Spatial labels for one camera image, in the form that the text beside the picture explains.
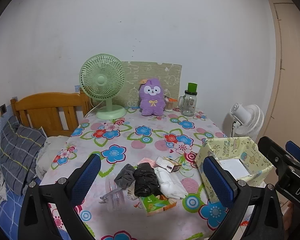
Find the cartoon small carton box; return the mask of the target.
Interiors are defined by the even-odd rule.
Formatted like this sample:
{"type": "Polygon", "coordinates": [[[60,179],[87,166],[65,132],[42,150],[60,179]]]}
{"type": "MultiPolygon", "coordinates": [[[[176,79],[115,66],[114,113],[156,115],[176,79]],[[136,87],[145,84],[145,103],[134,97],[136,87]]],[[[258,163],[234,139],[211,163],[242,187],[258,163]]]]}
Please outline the cartoon small carton box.
{"type": "Polygon", "coordinates": [[[155,163],[168,172],[177,172],[181,168],[181,164],[168,157],[157,157],[155,163]]]}

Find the pink paper packet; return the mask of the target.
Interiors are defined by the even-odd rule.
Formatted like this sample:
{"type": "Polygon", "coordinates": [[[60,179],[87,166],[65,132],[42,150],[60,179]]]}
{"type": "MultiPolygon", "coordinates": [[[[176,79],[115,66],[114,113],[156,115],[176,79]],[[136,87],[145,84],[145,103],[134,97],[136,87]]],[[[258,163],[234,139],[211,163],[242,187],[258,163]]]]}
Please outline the pink paper packet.
{"type": "Polygon", "coordinates": [[[149,163],[149,165],[150,165],[152,168],[157,167],[157,164],[155,163],[155,161],[152,160],[152,159],[149,159],[149,158],[142,158],[142,159],[138,162],[138,165],[139,165],[139,164],[143,164],[143,163],[149,163]]]}

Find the beige door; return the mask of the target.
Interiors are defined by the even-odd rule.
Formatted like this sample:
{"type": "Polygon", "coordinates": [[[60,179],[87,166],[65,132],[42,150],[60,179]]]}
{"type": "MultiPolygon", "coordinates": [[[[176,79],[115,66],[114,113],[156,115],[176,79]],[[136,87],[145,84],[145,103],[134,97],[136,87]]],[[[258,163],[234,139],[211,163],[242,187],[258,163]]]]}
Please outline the beige door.
{"type": "Polygon", "coordinates": [[[300,146],[300,11],[291,0],[270,0],[276,41],[273,91],[260,135],[300,146]]]}

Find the yellow cartoon storage box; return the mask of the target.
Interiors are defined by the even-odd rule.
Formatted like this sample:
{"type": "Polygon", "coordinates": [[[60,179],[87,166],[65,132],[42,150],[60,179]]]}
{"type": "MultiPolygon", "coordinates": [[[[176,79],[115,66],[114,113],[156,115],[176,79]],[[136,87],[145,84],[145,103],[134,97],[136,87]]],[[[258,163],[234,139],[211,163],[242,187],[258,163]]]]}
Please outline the yellow cartoon storage box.
{"type": "Polygon", "coordinates": [[[243,180],[250,186],[260,186],[273,168],[250,137],[205,139],[195,163],[211,203],[216,203],[219,199],[212,188],[211,180],[203,171],[203,161],[208,156],[213,156],[236,180],[243,180]]]}

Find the white standing fan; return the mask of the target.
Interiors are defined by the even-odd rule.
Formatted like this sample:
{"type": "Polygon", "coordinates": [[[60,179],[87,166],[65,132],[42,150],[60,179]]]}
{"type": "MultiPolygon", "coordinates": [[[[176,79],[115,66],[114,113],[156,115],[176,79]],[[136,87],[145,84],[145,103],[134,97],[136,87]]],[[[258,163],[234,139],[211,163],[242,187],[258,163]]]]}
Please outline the white standing fan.
{"type": "Polygon", "coordinates": [[[226,115],[222,129],[227,137],[256,139],[264,123],[264,113],[256,104],[234,103],[226,115]]]}

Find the grey plaid pillow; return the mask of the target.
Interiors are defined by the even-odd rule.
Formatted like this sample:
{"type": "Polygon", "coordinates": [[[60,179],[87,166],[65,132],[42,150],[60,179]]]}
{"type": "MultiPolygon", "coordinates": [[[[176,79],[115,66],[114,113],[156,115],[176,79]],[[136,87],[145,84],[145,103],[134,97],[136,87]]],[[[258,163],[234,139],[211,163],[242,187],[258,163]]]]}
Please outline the grey plaid pillow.
{"type": "Polygon", "coordinates": [[[23,126],[16,116],[0,132],[0,169],[9,189],[21,196],[36,177],[36,160],[46,141],[42,128],[23,126]]]}

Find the wooden bed headboard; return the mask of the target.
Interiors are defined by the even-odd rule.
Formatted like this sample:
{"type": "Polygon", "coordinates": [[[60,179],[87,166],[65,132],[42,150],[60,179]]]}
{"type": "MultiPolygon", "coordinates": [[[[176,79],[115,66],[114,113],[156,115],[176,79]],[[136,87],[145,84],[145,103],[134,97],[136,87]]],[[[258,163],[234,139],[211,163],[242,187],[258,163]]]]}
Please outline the wooden bed headboard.
{"type": "Polygon", "coordinates": [[[80,109],[85,115],[92,109],[90,98],[83,90],[79,93],[38,93],[19,101],[13,98],[11,106],[20,124],[43,128],[49,137],[69,137],[79,125],[76,111],[80,109]]]}

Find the glass jar green lid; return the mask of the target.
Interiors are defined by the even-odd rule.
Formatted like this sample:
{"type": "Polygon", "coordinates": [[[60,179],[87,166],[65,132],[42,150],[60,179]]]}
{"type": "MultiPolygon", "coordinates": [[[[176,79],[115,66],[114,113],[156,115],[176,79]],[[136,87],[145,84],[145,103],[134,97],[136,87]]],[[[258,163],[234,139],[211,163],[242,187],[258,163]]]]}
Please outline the glass jar green lid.
{"type": "Polygon", "coordinates": [[[197,102],[197,84],[188,83],[183,96],[178,99],[178,107],[183,116],[194,116],[197,102]]]}

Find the floral tablecloth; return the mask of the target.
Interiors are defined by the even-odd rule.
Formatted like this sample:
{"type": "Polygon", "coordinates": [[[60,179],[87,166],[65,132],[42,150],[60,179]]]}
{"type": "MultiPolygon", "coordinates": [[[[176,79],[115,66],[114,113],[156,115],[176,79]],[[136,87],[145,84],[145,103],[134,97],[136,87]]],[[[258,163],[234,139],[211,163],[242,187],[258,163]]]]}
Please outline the floral tablecloth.
{"type": "Polygon", "coordinates": [[[227,138],[201,111],[183,116],[179,109],[163,116],[143,116],[129,108],[119,119],[104,121],[89,115],[54,156],[42,184],[69,177],[91,154],[101,158],[100,171],[83,203],[75,209],[96,239],[201,239],[209,237],[226,215],[221,203],[208,199],[195,158],[205,139],[227,138]],[[176,172],[188,195],[177,205],[147,216],[130,190],[101,196],[115,186],[126,165],[142,158],[168,157],[181,164],[176,172]]]}

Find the small jar orange lid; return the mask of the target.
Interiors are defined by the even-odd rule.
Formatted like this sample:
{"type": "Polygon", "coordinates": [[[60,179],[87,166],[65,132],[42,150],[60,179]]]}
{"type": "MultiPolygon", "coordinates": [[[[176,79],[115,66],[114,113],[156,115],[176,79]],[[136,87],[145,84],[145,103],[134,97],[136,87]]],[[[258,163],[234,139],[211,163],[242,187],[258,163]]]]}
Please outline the small jar orange lid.
{"type": "Polygon", "coordinates": [[[165,108],[164,111],[171,112],[173,111],[174,105],[178,102],[177,99],[170,98],[169,96],[165,96],[165,108]]]}

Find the purple plush toy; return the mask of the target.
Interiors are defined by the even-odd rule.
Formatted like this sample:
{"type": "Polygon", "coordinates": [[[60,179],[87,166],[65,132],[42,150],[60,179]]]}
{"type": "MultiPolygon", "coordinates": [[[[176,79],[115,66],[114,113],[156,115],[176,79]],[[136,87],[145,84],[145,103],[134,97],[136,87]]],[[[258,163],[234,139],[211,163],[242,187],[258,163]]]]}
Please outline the purple plush toy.
{"type": "Polygon", "coordinates": [[[148,79],[139,89],[143,116],[162,116],[165,108],[164,89],[157,78],[148,79]]]}

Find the green desk fan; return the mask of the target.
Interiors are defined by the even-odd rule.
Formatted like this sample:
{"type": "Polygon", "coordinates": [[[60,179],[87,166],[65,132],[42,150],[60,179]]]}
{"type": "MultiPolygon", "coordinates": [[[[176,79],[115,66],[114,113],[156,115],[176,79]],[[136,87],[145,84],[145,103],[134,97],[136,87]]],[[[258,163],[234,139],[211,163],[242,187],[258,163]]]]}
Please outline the green desk fan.
{"type": "Polygon", "coordinates": [[[105,102],[97,110],[97,118],[113,120],[125,116],[126,109],[113,104],[113,98],[125,84],[125,71],[118,58],[109,54],[97,54],[89,58],[80,69],[79,82],[89,98],[105,102]]]}

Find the wall socket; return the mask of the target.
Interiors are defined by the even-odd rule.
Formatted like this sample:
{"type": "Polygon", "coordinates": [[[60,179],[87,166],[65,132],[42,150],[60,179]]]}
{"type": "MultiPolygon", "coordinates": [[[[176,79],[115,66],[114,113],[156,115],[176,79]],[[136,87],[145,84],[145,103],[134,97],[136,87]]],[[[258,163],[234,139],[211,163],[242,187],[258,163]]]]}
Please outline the wall socket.
{"type": "Polygon", "coordinates": [[[5,104],[1,105],[1,106],[0,106],[0,113],[1,113],[1,114],[5,114],[6,112],[7,112],[6,105],[5,105],[5,104]]]}

